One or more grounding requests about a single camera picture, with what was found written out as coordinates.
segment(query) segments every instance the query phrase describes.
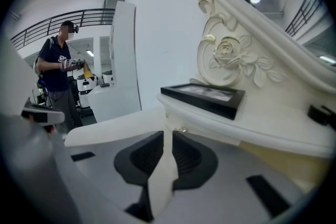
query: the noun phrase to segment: yellow cloth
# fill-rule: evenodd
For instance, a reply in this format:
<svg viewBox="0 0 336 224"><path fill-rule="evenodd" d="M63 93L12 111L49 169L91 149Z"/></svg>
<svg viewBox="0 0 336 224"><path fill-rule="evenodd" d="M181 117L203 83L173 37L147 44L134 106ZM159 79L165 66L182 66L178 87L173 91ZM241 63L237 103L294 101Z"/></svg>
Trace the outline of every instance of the yellow cloth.
<svg viewBox="0 0 336 224"><path fill-rule="evenodd" d="M84 77L86 79L93 77L93 74L85 60L84 60L83 72L84 72Z"/></svg>

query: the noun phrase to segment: picture frame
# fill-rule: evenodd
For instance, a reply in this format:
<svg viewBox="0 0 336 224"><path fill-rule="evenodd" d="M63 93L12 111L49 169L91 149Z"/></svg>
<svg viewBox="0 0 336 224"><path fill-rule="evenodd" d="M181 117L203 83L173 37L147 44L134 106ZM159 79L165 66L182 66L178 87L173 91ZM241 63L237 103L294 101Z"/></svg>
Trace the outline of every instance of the picture frame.
<svg viewBox="0 0 336 224"><path fill-rule="evenodd" d="M162 87L161 93L234 120L245 91L198 83Z"/></svg>

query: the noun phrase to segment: white logo on shirt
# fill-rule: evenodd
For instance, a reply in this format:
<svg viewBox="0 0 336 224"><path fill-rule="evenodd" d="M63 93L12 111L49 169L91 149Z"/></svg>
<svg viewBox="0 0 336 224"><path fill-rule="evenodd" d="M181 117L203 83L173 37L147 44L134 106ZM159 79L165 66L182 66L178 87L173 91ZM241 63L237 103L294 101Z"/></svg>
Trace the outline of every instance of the white logo on shirt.
<svg viewBox="0 0 336 224"><path fill-rule="evenodd" d="M58 58L58 61L59 61L59 62L62 62L63 59L67 59L67 57L64 57L64 56L61 55L61 56Z"/></svg>

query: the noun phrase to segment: photo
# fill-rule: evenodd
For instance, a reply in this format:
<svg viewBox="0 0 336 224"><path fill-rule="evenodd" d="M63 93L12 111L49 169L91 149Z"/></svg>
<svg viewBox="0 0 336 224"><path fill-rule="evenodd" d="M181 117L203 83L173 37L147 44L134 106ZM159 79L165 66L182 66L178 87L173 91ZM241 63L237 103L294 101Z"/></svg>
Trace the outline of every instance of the photo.
<svg viewBox="0 0 336 224"><path fill-rule="evenodd" d="M198 87L198 86L187 86L183 88L178 88L178 90L185 92L192 92L206 97L214 98L221 101L229 101L234 95L233 92L221 91L217 89Z"/></svg>

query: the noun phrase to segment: backpack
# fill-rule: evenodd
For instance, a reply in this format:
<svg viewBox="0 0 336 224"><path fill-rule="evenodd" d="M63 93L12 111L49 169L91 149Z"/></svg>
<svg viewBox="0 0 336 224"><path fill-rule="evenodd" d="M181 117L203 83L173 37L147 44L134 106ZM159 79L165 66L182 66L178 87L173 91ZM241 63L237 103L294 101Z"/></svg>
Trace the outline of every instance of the backpack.
<svg viewBox="0 0 336 224"><path fill-rule="evenodd" d="M54 37L49 37L49 50L51 49L51 46L54 44ZM38 77L40 79L43 78L43 74L44 72L43 71L39 71L37 69L37 60L38 60L38 57L36 58L35 62L34 62L34 65L33 65L33 71L35 72L36 75L38 75Z"/></svg>

